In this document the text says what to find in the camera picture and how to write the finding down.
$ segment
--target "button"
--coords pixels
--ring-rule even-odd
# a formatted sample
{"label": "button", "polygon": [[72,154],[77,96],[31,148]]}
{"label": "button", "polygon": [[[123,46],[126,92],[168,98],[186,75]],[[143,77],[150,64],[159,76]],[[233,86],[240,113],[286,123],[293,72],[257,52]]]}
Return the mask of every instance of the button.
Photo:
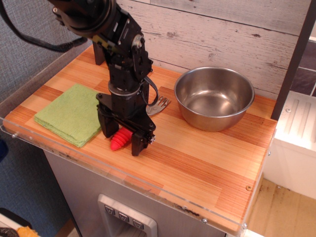
{"label": "button", "polygon": [[119,213],[118,213],[118,216],[119,216],[119,218],[120,218],[122,221],[129,222],[129,217],[126,216],[125,214],[119,212]]}
{"label": "button", "polygon": [[144,229],[143,223],[141,223],[141,222],[139,222],[139,221],[136,221],[136,220],[133,219],[133,224],[134,224],[134,226],[135,226],[136,228],[139,228],[139,229],[141,229],[141,230]]}
{"label": "button", "polygon": [[114,210],[113,208],[111,208],[111,207],[109,207],[109,206],[106,206],[106,205],[104,205],[104,206],[105,206],[105,210],[106,210],[109,214],[115,216],[115,210]]}

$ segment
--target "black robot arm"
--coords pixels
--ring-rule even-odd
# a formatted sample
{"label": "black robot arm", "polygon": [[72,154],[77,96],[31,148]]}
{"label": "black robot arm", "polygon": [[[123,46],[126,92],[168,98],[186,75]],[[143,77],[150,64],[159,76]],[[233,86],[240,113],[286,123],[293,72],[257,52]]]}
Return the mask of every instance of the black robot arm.
{"label": "black robot arm", "polygon": [[156,126],[146,113],[152,60],[145,50],[141,27],[115,0],[49,0],[57,20],[75,34],[90,38],[104,53],[110,71],[110,95],[98,94],[102,131],[111,137],[119,124],[133,132],[132,154],[155,140]]}

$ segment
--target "folded towel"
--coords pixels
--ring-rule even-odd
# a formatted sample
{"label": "folded towel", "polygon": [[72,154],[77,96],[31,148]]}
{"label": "folded towel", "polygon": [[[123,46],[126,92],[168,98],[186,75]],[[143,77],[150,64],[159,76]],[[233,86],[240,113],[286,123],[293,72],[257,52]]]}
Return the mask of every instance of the folded towel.
{"label": "folded towel", "polygon": [[34,120],[71,144],[82,147],[100,129],[97,92],[75,84],[35,114]]}

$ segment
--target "yellow object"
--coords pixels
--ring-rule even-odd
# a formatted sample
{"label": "yellow object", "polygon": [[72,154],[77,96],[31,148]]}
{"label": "yellow object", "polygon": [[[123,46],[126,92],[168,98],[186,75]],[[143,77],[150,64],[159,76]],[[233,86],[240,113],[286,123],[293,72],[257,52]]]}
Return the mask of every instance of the yellow object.
{"label": "yellow object", "polygon": [[17,230],[19,237],[38,237],[39,235],[36,231],[32,230],[30,227],[20,227]]}

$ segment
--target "stainless steel bowl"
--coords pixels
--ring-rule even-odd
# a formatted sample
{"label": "stainless steel bowl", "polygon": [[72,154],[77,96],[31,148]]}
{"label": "stainless steel bowl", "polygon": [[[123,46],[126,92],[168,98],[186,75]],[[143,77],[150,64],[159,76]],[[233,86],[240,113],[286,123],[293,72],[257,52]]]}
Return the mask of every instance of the stainless steel bowl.
{"label": "stainless steel bowl", "polygon": [[238,123],[255,96],[246,77],[220,67],[184,73],[176,81],[174,93],[184,119],[205,131],[221,131]]}

